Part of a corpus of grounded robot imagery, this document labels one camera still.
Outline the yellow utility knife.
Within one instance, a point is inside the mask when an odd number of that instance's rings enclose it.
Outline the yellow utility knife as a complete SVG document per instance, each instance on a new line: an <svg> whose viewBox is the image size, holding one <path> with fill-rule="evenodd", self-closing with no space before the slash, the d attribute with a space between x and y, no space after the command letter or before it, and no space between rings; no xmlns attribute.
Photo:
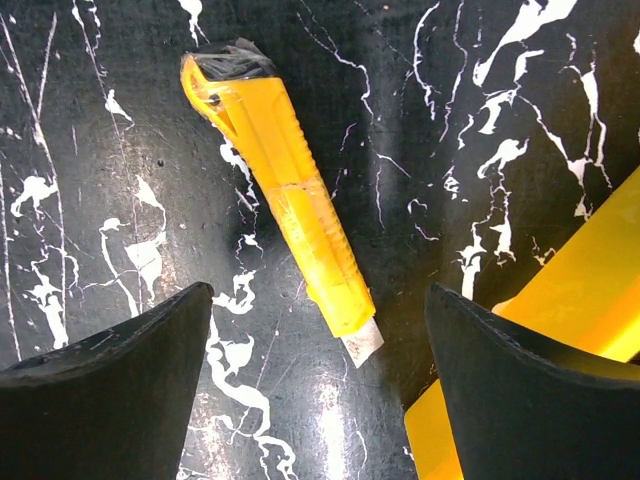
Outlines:
<svg viewBox="0 0 640 480"><path fill-rule="evenodd" d="M245 161L309 297L361 367L384 343L374 302L273 62L238 38L184 54L180 81Z"/></svg>

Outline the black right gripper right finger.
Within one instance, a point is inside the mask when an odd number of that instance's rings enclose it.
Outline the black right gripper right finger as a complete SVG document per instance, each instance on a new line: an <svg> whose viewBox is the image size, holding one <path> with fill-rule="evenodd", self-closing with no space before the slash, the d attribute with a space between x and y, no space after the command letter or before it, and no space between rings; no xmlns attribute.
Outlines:
<svg viewBox="0 0 640 480"><path fill-rule="evenodd" d="M638 478L637 365L553 340L438 283L425 319L465 478Z"/></svg>

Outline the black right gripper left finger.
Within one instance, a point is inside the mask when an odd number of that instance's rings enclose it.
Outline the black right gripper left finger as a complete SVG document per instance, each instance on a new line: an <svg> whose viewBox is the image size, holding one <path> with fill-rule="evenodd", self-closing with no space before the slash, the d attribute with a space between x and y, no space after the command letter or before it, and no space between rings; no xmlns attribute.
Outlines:
<svg viewBox="0 0 640 480"><path fill-rule="evenodd" d="M1 373L4 479L174 479L209 335L213 289Z"/></svg>

